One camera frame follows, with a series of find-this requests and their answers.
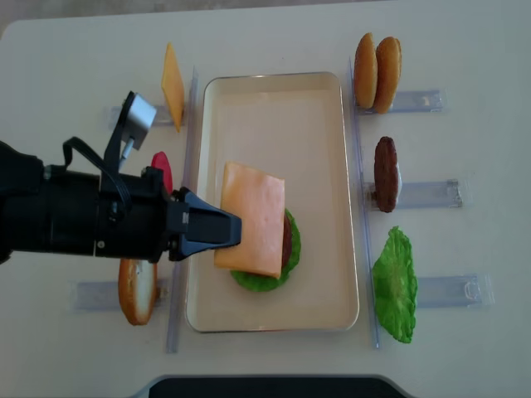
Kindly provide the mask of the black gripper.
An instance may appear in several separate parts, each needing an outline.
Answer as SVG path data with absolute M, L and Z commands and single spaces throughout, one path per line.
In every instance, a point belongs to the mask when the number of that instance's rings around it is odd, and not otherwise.
M 186 187 L 178 201 L 163 184 L 163 171 L 147 167 L 140 177 L 121 175 L 129 193 L 124 204 L 109 177 L 100 187 L 95 255 L 156 262 L 178 243 L 178 260 L 205 250 L 239 245 L 241 218 L 216 208 Z

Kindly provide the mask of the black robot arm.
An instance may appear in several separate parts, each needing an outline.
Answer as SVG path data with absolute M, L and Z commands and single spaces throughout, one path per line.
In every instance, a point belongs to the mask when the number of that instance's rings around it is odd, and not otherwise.
M 171 261 L 240 244 L 238 216 L 186 187 L 168 192 L 163 171 L 124 175 L 131 209 L 106 175 L 46 168 L 41 159 L 1 145 L 1 260 L 14 251 Z

